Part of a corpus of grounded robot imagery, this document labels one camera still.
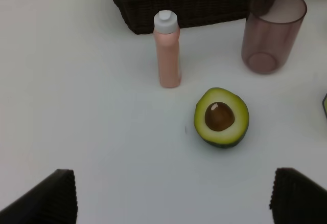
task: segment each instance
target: table surface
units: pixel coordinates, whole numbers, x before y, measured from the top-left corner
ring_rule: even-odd
[[[78,224],[269,224],[277,167],[327,187],[327,0],[305,1],[279,72],[244,66],[239,20],[182,29],[182,83],[163,89],[153,36],[112,0],[0,0],[0,209],[57,168],[75,171]],[[229,150],[193,126],[216,86],[250,112]]]

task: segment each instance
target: cup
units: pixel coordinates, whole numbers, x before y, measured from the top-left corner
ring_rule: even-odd
[[[304,0],[251,0],[242,59],[254,72],[269,74],[288,59],[307,13]]]

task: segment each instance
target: white bottle cap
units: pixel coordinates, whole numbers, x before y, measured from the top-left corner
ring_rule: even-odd
[[[170,34],[177,30],[177,15],[176,13],[163,10],[154,16],[154,28],[162,34]]]

